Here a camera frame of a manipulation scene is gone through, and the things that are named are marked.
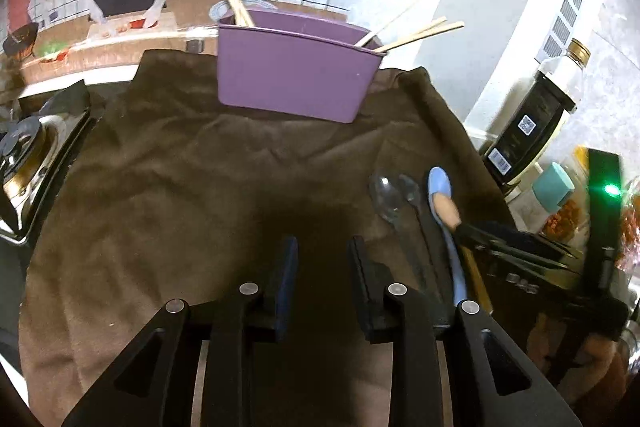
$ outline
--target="purple container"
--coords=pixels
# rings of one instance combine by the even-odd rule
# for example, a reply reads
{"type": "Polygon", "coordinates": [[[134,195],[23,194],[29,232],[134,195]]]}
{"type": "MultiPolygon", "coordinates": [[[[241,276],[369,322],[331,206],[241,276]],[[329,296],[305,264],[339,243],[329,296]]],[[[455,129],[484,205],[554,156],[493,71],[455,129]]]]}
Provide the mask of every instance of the purple container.
{"type": "Polygon", "coordinates": [[[225,105],[350,123],[385,54],[358,26],[299,13],[251,9],[255,28],[220,20],[218,98],[225,105]]]}

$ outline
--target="barcode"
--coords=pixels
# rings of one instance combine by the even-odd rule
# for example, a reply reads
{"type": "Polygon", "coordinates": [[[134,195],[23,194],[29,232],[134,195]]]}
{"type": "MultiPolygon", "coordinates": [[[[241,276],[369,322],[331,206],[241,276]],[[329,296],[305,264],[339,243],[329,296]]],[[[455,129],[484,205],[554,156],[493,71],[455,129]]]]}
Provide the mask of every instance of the barcode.
{"type": "Polygon", "coordinates": [[[497,149],[492,150],[491,154],[487,156],[487,158],[489,158],[489,161],[495,165],[495,168],[498,169],[498,172],[503,176],[509,172],[509,169],[511,169],[509,162],[504,159],[504,156],[502,156],[500,151],[497,149]]]}
{"type": "Polygon", "coordinates": [[[522,120],[520,120],[520,123],[518,124],[518,129],[520,129],[527,136],[529,136],[535,128],[536,123],[527,115],[523,116],[522,120]]]}

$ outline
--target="gas stove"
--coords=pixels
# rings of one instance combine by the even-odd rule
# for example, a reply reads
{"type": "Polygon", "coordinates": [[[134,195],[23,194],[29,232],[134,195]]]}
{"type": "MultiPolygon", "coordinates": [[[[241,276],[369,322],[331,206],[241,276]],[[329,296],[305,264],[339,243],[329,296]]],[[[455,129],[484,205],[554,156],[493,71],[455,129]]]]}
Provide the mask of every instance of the gas stove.
{"type": "Polygon", "coordinates": [[[30,238],[43,197],[89,122],[89,111],[89,93],[81,81],[54,95],[36,114],[4,124],[0,241],[21,245],[30,238]]]}

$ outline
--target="wrinkled fabric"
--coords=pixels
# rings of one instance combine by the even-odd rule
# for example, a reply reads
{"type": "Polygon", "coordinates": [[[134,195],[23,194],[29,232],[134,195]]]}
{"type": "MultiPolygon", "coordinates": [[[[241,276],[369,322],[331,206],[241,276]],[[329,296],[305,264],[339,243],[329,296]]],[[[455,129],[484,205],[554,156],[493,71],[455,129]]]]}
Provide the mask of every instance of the wrinkled fabric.
{"type": "Polygon", "coordinates": [[[363,235],[372,258],[414,281],[369,176],[421,180],[440,165],[464,220],[511,218],[424,69],[380,71],[374,86],[356,121],[338,124],[225,107],[215,57],[145,52],[69,171],[29,269],[20,354],[45,427],[164,302],[260,279],[287,234],[300,268],[286,339],[255,349],[256,425],[388,424],[391,346],[358,329],[348,240],[363,235]]]}

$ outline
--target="green light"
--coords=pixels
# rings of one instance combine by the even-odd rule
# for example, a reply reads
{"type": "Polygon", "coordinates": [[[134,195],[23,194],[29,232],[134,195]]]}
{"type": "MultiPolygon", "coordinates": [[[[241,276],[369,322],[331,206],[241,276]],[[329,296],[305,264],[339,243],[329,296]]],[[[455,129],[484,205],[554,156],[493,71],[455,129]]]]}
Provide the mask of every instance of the green light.
{"type": "Polygon", "coordinates": [[[609,196],[613,196],[613,197],[617,197],[617,196],[621,196],[622,195],[622,190],[620,190],[620,188],[616,187],[613,184],[606,185],[606,187],[604,187],[604,191],[609,196]]]}

